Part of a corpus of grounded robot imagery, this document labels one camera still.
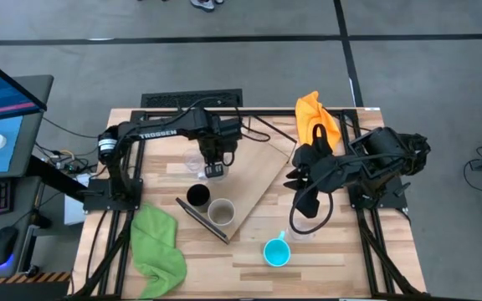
brand logo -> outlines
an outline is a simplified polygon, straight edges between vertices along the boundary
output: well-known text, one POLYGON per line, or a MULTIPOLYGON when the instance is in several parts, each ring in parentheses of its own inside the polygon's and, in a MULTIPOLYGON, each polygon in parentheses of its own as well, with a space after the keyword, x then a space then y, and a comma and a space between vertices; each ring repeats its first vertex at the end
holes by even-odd
POLYGON ((155 132, 155 133, 149 133, 149 134, 139 134, 141 139, 151 139, 151 138, 159 138, 159 137, 165 137, 169 135, 175 135, 176 131, 175 130, 164 130, 160 132, 155 132))

shoe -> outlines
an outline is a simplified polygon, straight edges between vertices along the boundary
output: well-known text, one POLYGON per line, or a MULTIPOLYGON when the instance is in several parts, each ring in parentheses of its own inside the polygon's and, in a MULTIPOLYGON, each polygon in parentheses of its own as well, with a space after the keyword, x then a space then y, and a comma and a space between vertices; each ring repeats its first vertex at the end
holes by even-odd
POLYGON ((193 5, 195 8, 200 8, 206 13, 210 13, 215 9, 215 6, 213 5, 212 0, 207 0, 206 2, 200 2, 198 0, 190 0, 191 5, 193 5))

yellow black hazard tape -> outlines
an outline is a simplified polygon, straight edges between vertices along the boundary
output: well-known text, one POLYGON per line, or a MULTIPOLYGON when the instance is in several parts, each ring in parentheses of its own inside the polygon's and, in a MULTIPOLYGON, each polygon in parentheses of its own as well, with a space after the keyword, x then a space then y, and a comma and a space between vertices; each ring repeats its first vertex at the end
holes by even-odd
POLYGON ((66 282, 69 280, 70 272, 38 273, 38 275, 31 278, 27 278, 23 274, 16 274, 10 278, 0 278, 0 284, 66 282))

orange cloth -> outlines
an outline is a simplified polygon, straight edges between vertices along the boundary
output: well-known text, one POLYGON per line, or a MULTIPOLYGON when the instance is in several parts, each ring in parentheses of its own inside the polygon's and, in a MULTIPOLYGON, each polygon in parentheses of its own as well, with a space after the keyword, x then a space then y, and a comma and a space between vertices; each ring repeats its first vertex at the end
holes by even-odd
POLYGON ((332 116, 323 108, 323 105, 317 101, 319 92, 314 91, 305 97, 297 100, 295 106, 295 117, 297 119, 297 131, 299 132, 299 140, 304 143, 312 144, 312 130, 317 124, 322 124, 326 129, 326 139, 332 150, 335 149, 338 141, 341 139, 340 131, 332 116))

black cup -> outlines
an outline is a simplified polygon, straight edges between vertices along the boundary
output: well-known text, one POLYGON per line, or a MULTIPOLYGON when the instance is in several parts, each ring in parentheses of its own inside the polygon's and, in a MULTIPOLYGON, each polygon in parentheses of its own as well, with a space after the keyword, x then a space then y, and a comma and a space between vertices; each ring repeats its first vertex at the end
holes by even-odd
POLYGON ((202 184, 193 185, 187 191, 187 201, 200 212, 208 210, 210 196, 209 189, 202 184))

